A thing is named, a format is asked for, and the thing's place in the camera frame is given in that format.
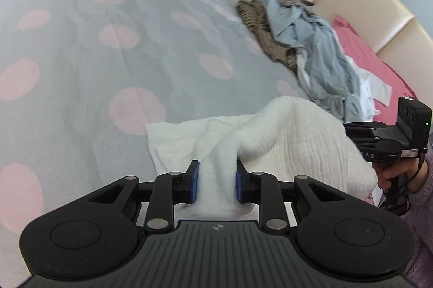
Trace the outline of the person's right hand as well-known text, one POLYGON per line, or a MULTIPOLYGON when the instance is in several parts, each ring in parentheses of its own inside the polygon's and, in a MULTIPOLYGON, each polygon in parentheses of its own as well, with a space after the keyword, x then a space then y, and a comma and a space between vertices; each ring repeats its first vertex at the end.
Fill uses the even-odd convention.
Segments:
POLYGON ((372 166, 378 178, 377 185, 383 191, 387 191, 391 187, 391 179, 404 174, 408 180, 408 190, 417 193, 422 189, 429 176, 427 161, 423 161, 420 166, 419 160, 415 158, 401 159, 398 163, 390 166, 382 163, 373 163, 372 166))

